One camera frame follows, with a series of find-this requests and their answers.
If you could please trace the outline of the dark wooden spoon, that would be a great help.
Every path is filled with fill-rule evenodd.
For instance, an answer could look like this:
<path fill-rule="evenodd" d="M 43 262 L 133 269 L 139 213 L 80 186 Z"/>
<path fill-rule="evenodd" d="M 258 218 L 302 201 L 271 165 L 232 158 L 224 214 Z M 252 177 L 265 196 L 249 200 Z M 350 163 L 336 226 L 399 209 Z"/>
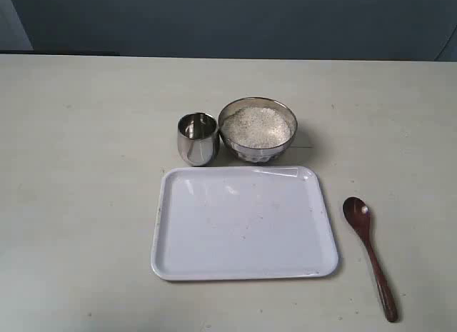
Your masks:
<path fill-rule="evenodd" d="M 372 246 L 371 214 L 369 208 L 360 198 L 352 196 L 343 202 L 342 209 L 347 222 L 365 246 L 372 265 L 378 295 L 386 320 L 390 323 L 395 323 L 399 318 L 398 309 L 388 280 L 383 273 L 376 252 Z"/>

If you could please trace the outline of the white plastic tray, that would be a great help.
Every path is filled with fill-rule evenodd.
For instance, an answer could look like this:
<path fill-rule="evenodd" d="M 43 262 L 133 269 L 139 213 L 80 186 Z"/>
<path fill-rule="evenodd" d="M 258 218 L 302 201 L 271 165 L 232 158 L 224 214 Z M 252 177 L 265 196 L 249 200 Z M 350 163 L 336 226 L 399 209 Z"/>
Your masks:
<path fill-rule="evenodd" d="M 338 263 L 309 168 L 175 168 L 162 178 L 151 268 L 163 280 L 319 278 Z"/>

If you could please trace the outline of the small steel cup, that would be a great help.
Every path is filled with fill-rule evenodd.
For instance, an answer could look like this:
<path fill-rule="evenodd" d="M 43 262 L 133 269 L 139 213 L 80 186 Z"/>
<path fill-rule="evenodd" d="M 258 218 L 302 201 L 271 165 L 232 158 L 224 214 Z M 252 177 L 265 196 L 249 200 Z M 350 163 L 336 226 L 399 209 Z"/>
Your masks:
<path fill-rule="evenodd" d="M 219 126 L 215 118 L 203 112 L 187 114 L 177 124 L 177 148 L 190 166 L 206 166 L 218 155 Z"/>

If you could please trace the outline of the steel bowl of rice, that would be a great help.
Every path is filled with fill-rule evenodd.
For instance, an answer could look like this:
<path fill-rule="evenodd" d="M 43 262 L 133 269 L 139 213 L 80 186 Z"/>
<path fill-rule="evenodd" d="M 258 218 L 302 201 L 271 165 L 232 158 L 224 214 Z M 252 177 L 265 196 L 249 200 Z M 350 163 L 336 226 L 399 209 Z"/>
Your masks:
<path fill-rule="evenodd" d="M 246 97 L 227 104 L 218 117 L 225 147 L 238 159 L 264 164 L 278 158 L 298 131 L 295 114 L 283 103 Z"/>

